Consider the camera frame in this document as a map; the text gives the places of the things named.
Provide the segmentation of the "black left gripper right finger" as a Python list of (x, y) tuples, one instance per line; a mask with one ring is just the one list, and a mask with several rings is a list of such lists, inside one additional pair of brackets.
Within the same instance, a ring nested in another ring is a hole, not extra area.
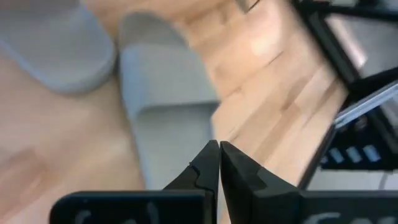
[(231, 143), (220, 150), (231, 224), (398, 224), (396, 190), (300, 190)]

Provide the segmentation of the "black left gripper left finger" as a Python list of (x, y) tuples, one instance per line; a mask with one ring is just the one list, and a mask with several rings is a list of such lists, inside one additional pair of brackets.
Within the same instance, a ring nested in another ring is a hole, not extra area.
[(217, 224), (220, 147), (209, 141), (162, 190), (75, 192), (49, 224)]

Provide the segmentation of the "grey slide sandal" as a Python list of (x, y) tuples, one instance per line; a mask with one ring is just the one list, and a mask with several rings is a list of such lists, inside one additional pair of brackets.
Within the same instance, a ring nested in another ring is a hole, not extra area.
[(119, 64), (145, 187), (162, 189), (213, 139), (218, 95), (183, 35), (149, 12), (122, 20)]
[(116, 61), (112, 38), (82, 0), (0, 0), (0, 48), (66, 94), (98, 88)]

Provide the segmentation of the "black device with blue lights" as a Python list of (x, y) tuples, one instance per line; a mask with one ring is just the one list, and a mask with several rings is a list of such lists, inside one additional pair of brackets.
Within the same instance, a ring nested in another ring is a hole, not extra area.
[(336, 131), (320, 162), (330, 170), (398, 169), (398, 137), (379, 107)]

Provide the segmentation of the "grey metal side stand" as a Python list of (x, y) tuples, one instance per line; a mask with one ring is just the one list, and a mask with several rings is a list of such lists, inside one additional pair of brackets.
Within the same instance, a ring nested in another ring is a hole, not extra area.
[(348, 106), (339, 112), (333, 122), (336, 128), (342, 128), (346, 124), (389, 101), (398, 94), (398, 80), (382, 87), (370, 95)]

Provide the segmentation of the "black aluminium table frame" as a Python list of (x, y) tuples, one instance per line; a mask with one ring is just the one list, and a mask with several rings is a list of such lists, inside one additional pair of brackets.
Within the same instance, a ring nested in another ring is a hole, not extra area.
[(398, 10), (344, 6), (330, 0), (290, 0), (290, 3), (349, 93), (366, 94), (387, 85), (398, 84), (398, 67), (379, 72), (369, 78), (361, 78), (325, 21), (329, 14), (341, 14), (383, 22), (398, 22)]

